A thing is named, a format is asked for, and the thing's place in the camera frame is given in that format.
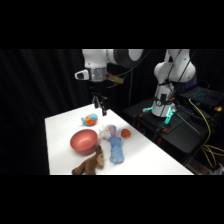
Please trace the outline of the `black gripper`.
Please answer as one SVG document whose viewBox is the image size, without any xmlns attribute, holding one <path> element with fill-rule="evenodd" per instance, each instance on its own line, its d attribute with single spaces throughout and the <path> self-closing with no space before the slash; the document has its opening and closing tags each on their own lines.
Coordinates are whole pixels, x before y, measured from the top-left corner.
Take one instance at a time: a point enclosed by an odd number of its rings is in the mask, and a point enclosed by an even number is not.
<svg viewBox="0 0 224 224">
<path fill-rule="evenodd" d="M 109 98 L 104 97 L 106 95 L 106 90 L 107 83 L 105 81 L 90 83 L 90 91 L 93 94 L 92 103 L 94 104 L 96 109 L 100 108 L 100 101 L 98 96 L 102 96 L 101 108 L 103 116 L 107 115 L 107 110 L 109 109 Z"/>
</svg>

